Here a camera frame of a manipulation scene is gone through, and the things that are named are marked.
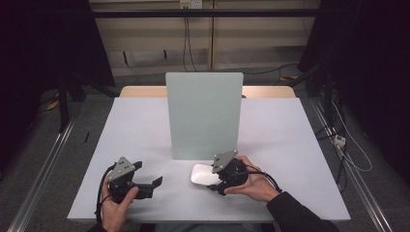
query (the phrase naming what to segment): person's right hand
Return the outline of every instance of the person's right hand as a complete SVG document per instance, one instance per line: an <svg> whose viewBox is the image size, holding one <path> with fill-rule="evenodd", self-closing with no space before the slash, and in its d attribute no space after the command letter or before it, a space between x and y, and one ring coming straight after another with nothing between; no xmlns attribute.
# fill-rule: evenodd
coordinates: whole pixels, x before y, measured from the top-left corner
<svg viewBox="0 0 410 232"><path fill-rule="evenodd" d="M247 171L261 171L261 169L253 165L245 156L237 156L236 159L241 160L246 166ZM279 192L271 185L271 183L259 174L249 174L248 180L241 186L227 188L225 194L244 194L253 200L270 202Z"/></svg>

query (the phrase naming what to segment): dark background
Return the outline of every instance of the dark background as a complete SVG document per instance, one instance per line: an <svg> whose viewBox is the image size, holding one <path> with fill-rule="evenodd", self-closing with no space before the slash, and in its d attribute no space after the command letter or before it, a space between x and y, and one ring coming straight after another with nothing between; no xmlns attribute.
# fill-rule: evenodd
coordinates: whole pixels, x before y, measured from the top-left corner
<svg viewBox="0 0 410 232"><path fill-rule="evenodd" d="M327 68L332 70L335 87L366 135L410 184L408 4L387 0L321 2L322 9L334 7L350 9L353 14L316 18L299 69L306 72L321 59L329 61ZM344 20L347 26L339 33ZM309 92L317 94L324 79L323 71L311 76Z"/></svg>
<svg viewBox="0 0 410 232"><path fill-rule="evenodd" d="M41 94L57 89L61 75L74 97L82 93L81 82L72 72L100 85L114 85L94 18L39 14L61 10L91 11L87 0L0 3L0 168L24 140L37 115Z"/></svg>

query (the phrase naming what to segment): black sleeve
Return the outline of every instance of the black sleeve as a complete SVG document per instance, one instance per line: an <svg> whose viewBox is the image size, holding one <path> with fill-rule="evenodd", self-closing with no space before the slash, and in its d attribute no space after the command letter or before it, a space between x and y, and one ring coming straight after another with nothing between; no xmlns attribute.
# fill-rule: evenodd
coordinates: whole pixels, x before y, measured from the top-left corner
<svg viewBox="0 0 410 232"><path fill-rule="evenodd" d="M95 224L91 229L89 229L87 232L106 232L103 228L103 226L99 223Z"/></svg>
<svg viewBox="0 0 410 232"><path fill-rule="evenodd" d="M267 204L267 207L275 221L279 224L282 232L338 231L333 223L328 220L322 220L288 192L281 193L272 199Z"/></svg>

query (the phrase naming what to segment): metal rail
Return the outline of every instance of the metal rail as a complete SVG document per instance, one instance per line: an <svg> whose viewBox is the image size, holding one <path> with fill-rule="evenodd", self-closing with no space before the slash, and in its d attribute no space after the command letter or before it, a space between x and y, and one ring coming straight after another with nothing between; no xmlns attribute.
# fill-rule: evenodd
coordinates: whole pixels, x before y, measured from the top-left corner
<svg viewBox="0 0 410 232"><path fill-rule="evenodd" d="M352 11L341 9L255 9L255 10L126 10L126 11L55 11L40 10L36 15L43 16L84 16L94 18L119 17L313 17L318 15L346 15Z"/></svg>
<svg viewBox="0 0 410 232"><path fill-rule="evenodd" d="M23 203L20 205L15 218L7 230L8 232L23 232L26 229L31 216L33 215L36 206L42 197L44 188L52 173L52 170L70 136L75 118L76 115L72 117L66 128L62 132L58 133L56 141L54 142L54 145L43 164L42 170L28 191Z"/></svg>
<svg viewBox="0 0 410 232"><path fill-rule="evenodd" d="M324 111L323 106L320 104L318 101L310 100L311 105L313 106L313 109L316 111L317 117L319 118L320 122L322 123L322 126L325 127L327 125L325 116L322 114ZM326 133L328 135L332 134L331 128L327 127L326 128ZM342 159L342 151L340 148L333 143L333 145L337 149L337 155L340 159ZM356 192L359 194L360 198L362 199L366 210L373 221L375 227L377 228L377 231L379 232L393 232L392 226L389 224L389 221L386 217L386 215L383 212L383 209L377 202L376 198L374 195L371 193L370 189L368 188L365 180L362 178L362 175L360 172L352 167L349 163L344 162L343 166L346 170L347 175L350 178L350 181L352 182L353 186L356 189Z"/></svg>

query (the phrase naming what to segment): table surface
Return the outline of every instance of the table surface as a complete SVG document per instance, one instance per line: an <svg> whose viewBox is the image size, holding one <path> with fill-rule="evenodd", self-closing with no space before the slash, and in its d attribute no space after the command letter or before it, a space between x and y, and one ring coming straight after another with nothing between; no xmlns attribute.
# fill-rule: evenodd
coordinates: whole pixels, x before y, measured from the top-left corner
<svg viewBox="0 0 410 232"><path fill-rule="evenodd" d="M262 202L243 195L220 196L193 184L190 181L193 166L212 161L173 159L167 117L164 98L115 100L68 219L94 220L102 174L125 156L131 162L143 162L142 168L135 172L134 182L151 183L163 176L162 185L155 189L152 199L131 204L130 220L153 223L273 220ZM299 99L243 99L238 150L321 218L350 219Z"/></svg>

